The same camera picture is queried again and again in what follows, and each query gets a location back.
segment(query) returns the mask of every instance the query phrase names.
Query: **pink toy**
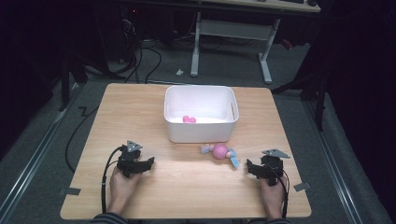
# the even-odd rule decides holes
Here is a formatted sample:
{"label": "pink toy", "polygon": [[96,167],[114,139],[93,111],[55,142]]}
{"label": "pink toy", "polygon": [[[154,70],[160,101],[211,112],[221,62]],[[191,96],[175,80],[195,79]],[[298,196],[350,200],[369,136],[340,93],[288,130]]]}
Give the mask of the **pink toy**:
{"label": "pink toy", "polygon": [[190,118],[189,116],[183,116],[183,123],[196,123],[197,120],[195,118]]}
{"label": "pink toy", "polygon": [[209,151],[213,152],[213,156],[218,160],[224,160],[229,158],[236,168],[239,166],[239,161],[236,159],[236,152],[232,148],[227,148],[222,143],[217,143],[215,145],[203,145],[201,146],[201,153],[207,153]]}

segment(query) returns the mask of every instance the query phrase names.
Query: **pink ball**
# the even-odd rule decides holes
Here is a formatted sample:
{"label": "pink ball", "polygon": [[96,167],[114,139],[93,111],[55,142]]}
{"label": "pink ball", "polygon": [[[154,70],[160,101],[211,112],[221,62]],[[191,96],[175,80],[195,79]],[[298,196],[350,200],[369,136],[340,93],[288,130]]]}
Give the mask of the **pink ball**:
{"label": "pink ball", "polygon": [[228,152],[228,148],[224,144],[215,144],[212,151],[216,159],[223,160]]}
{"label": "pink ball", "polygon": [[193,117],[189,117],[189,116],[183,116],[183,123],[196,123],[197,120]]}

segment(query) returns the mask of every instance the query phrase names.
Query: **desk leg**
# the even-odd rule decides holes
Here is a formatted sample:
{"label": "desk leg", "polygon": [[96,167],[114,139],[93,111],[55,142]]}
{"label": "desk leg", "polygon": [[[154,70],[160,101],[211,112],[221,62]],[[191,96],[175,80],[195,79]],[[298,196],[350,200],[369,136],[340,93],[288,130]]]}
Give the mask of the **desk leg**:
{"label": "desk leg", "polygon": [[195,25],[195,46],[194,46],[194,52],[192,53],[192,62],[191,62],[192,77],[198,76],[200,33],[201,33],[201,12],[197,12],[197,22]]}
{"label": "desk leg", "polygon": [[266,84],[272,83],[270,70],[268,69],[267,57],[270,52],[271,46],[274,42],[274,38],[275,38],[277,27],[279,26],[279,23],[280,23],[280,19],[276,19],[274,22],[274,25],[271,29],[270,35],[268,37],[267,45],[265,46],[264,53],[259,54],[260,65],[262,66],[262,75],[264,76],[264,82]]}

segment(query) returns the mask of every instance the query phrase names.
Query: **white desk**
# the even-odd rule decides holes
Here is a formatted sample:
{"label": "white desk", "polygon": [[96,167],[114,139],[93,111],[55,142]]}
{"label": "white desk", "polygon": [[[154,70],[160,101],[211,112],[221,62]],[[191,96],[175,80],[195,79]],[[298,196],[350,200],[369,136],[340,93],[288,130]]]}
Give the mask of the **white desk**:
{"label": "white desk", "polygon": [[[296,4],[290,2],[284,2],[279,0],[266,0],[265,2],[259,2],[257,0],[203,0],[201,2],[208,3],[221,3],[221,4],[232,4],[238,6],[247,7],[266,7],[279,10],[293,10],[302,12],[320,12],[320,7],[311,7],[306,2],[303,4]],[[199,70],[199,42],[201,35],[220,35],[226,37],[236,37],[254,40],[266,40],[266,44],[259,54],[259,61],[262,66],[262,74],[264,81],[267,84],[272,83],[271,74],[268,69],[267,57],[270,52],[271,46],[274,42],[277,28],[279,26],[280,19],[276,19],[272,26],[246,24],[238,22],[228,21],[213,21],[213,20],[201,20],[201,13],[197,13],[196,28],[195,28],[195,46],[192,54],[191,62],[191,76],[197,77]]]}

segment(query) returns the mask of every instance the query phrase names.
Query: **person's right hand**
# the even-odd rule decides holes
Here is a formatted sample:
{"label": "person's right hand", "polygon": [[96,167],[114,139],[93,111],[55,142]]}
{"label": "person's right hand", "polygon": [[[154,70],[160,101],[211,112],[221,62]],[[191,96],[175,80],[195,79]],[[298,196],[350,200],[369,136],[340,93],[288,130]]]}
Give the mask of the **person's right hand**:
{"label": "person's right hand", "polygon": [[[286,177],[282,176],[280,178],[287,186]],[[269,186],[267,179],[260,178],[260,181],[262,184],[262,203],[268,220],[282,218],[282,204],[285,198],[285,190],[282,184],[277,181],[276,185]]]}

